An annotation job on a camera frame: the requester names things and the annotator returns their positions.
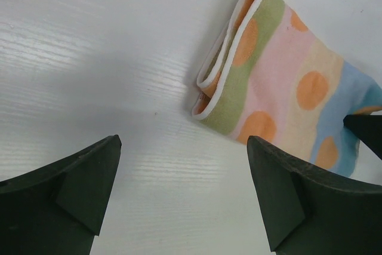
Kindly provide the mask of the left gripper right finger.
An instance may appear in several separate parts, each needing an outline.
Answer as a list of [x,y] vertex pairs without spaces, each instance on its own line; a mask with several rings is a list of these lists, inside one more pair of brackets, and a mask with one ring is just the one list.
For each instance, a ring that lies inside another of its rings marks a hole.
[[381,186],[319,168],[257,136],[247,152],[272,252],[381,253]]

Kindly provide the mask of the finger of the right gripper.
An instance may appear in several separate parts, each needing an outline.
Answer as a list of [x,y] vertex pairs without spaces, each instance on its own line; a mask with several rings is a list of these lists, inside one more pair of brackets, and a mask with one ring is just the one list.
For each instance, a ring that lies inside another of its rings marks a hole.
[[347,115],[344,126],[369,147],[380,159],[382,153],[382,115]]

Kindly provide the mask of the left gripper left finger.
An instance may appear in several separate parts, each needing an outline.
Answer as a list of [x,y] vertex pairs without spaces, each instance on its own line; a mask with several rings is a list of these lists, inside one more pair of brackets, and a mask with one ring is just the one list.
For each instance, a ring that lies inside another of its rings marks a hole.
[[90,254],[121,156],[119,136],[1,182],[1,254]]

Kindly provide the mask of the orange polka dot towel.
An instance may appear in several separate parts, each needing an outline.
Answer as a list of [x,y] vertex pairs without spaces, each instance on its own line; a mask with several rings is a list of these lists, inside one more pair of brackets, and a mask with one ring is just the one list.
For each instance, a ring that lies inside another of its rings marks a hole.
[[381,110],[381,87],[333,52],[283,0],[238,0],[204,61],[192,116],[246,143],[259,136],[341,176],[359,139],[348,115]]

